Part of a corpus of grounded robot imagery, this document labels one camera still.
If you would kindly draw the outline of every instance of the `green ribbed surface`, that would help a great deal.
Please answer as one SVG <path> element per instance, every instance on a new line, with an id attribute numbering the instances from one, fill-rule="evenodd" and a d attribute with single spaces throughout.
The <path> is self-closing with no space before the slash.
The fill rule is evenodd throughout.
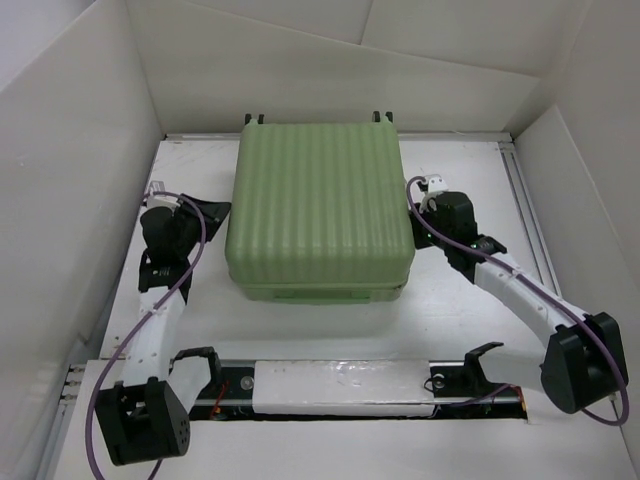
<path id="1" fill-rule="evenodd" d="M 414 255 L 391 123 L 247 125 L 226 242 L 252 298 L 396 298 Z"/>

